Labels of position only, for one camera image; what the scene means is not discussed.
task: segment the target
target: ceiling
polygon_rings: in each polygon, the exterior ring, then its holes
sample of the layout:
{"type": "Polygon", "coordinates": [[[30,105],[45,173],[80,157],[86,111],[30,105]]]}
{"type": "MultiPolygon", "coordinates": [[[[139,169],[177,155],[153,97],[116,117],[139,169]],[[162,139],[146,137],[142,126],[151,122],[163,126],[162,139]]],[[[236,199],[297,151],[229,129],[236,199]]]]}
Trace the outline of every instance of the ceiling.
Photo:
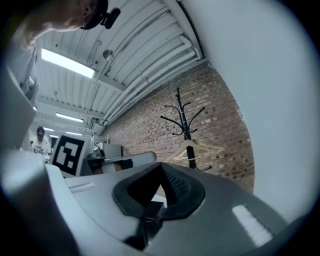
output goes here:
{"type": "Polygon", "coordinates": [[[114,7],[121,14],[109,30],[99,25],[91,30],[51,31],[37,40],[39,50],[68,57],[95,74],[88,78],[39,57],[36,124],[57,132],[99,135],[132,104],[203,58],[176,1],[109,0],[108,10],[114,7]],[[186,42],[190,47],[182,49],[186,42]],[[112,61],[103,57],[107,49],[113,51],[112,61]],[[56,112],[84,122],[58,118],[56,112]]]}

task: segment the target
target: white wall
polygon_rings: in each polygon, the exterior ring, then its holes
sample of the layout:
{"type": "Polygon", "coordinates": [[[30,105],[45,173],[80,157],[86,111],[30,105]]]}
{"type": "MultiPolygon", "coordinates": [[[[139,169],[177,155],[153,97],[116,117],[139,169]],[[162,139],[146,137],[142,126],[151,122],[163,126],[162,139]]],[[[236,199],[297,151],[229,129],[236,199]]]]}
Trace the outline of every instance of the white wall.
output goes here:
{"type": "Polygon", "coordinates": [[[254,194],[288,222],[319,191],[319,60],[302,26],[263,0],[183,0],[205,56],[237,101],[254,154],[254,194]]]}

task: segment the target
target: brick wall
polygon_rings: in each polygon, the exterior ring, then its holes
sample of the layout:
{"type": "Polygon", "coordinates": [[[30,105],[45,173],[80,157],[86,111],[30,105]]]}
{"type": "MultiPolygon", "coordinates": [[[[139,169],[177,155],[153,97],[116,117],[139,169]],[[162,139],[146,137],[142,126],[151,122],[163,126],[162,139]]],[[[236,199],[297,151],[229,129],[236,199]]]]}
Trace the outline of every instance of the brick wall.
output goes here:
{"type": "Polygon", "coordinates": [[[162,85],[147,99],[141,100],[104,132],[113,144],[123,145],[125,155],[153,151],[157,161],[163,162],[182,145],[180,128],[165,116],[180,122],[178,113],[165,105],[176,105],[176,88],[180,88],[185,115],[189,121],[201,107],[205,110],[191,125],[197,129],[192,138],[202,143],[225,148],[225,152],[196,161],[200,169],[212,166],[207,173],[228,178],[246,190],[254,187],[254,157],[246,124],[239,107],[223,79],[205,62],[162,85]]]}

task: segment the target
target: white shirt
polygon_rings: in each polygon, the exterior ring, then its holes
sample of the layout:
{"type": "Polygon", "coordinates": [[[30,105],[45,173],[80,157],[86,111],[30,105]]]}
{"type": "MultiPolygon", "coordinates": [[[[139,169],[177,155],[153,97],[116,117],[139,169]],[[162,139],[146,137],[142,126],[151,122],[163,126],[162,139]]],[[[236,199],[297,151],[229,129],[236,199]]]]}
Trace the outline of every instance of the white shirt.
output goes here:
{"type": "Polygon", "coordinates": [[[31,151],[35,154],[39,154],[42,156],[42,160],[46,161],[49,159],[48,154],[51,154],[51,146],[50,143],[43,138],[42,142],[38,141],[38,138],[33,138],[33,143],[31,144],[31,151]]]}

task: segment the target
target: corrugated ceiling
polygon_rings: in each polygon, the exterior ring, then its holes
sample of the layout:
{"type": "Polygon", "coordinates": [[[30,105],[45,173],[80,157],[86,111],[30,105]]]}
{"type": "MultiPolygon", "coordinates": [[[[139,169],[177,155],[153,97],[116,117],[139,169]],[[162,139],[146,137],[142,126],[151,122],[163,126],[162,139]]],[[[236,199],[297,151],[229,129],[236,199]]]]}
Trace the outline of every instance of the corrugated ceiling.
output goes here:
{"type": "MultiPolygon", "coordinates": [[[[180,35],[188,38],[179,17],[175,17],[160,0],[109,0],[109,10],[113,7],[120,8],[121,14],[111,29],[97,26],[91,30],[52,31],[37,40],[38,48],[86,65],[125,90],[146,68],[181,46],[180,35]],[[113,61],[106,62],[103,58],[103,52],[107,49],[113,51],[113,61]]],[[[180,52],[163,66],[188,52],[180,52]]],[[[37,76],[40,89],[35,122],[59,131],[92,134],[97,131],[92,118],[101,120],[123,93],[123,90],[99,79],[87,78],[40,57],[37,60],[37,76]],[[83,119],[84,124],[80,126],[57,118],[56,112],[83,119]]]]}

